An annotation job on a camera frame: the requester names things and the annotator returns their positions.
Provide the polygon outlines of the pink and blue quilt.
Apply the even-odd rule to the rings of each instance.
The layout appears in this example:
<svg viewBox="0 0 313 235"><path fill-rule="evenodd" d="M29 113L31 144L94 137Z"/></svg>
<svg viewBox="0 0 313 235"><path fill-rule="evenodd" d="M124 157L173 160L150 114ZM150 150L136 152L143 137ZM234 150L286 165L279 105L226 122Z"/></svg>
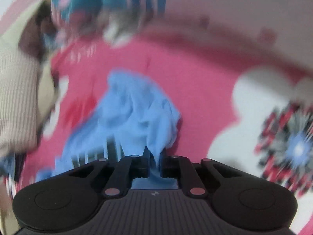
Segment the pink and blue quilt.
<svg viewBox="0 0 313 235"><path fill-rule="evenodd" d="M65 47L83 36L100 36L121 46L140 34L157 38L181 33L193 41L218 47L243 46L245 38L212 23L207 0L50 0L55 33L51 41Z"/></svg>

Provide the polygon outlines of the beige knitted garment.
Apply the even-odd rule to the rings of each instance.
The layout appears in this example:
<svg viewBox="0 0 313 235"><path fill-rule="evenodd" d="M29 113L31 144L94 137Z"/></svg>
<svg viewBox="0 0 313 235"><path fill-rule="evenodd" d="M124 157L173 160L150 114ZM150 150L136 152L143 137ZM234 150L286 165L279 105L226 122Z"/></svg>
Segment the beige knitted garment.
<svg viewBox="0 0 313 235"><path fill-rule="evenodd" d="M1 156L37 145L37 133L57 97L50 63L1 40Z"/></svg>

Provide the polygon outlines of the pink floral bed sheet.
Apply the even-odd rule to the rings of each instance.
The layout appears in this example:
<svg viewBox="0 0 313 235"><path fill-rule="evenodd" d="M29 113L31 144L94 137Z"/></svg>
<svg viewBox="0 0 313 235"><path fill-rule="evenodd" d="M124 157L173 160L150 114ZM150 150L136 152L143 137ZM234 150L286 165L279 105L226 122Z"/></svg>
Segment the pink floral bed sheet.
<svg viewBox="0 0 313 235"><path fill-rule="evenodd" d="M177 34L137 38L120 48L81 39L57 53L51 68L59 76L59 99L20 180L7 183L12 195L34 183L39 170L54 167L71 132L100 102L113 69L148 76L174 102L181 119L173 152L192 161L213 158L271 181L286 183L290 174L272 162L258 165L264 121L290 101L312 104L312 77L303 71L198 46Z"/></svg>

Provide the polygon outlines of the light blue garment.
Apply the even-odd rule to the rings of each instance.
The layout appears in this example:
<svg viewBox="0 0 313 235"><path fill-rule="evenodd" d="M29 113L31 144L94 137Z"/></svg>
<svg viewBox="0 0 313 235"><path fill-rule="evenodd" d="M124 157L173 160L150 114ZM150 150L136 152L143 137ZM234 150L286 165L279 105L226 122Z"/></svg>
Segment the light blue garment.
<svg viewBox="0 0 313 235"><path fill-rule="evenodd" d="M177 180L162 178L160 155L172 147L180 112L147 76L127 70L112 70L108 90L91 116L76 126L67 139L55 167L41 169L36 181L42 181L100 158L120 160L142 155L148 149L151 170L148 178L136 178L133 189L176 189Z"/></svg>

